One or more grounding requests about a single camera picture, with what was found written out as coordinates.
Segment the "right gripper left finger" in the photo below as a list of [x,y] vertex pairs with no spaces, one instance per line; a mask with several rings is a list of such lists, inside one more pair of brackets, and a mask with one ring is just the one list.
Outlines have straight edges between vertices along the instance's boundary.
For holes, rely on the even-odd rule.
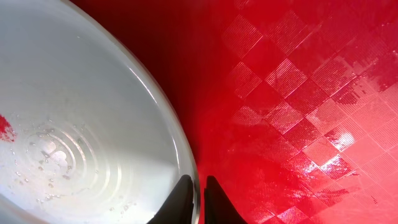
[[193,214],[193,182],[183,175],[159,211],[147,224],[191,224]]

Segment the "pale blue plate top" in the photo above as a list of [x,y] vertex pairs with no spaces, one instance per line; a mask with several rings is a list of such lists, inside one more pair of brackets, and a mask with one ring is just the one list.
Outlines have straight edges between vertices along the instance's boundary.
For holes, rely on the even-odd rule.
[[1,222],[148,223],[193,154],[135,56],[70,1],[1,2]]

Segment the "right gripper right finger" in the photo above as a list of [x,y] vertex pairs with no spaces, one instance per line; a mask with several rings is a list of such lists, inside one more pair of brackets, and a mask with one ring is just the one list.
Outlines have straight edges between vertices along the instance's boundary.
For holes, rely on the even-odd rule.
[[247,224],[212,175],[206,178],[204,200],[205,224]]

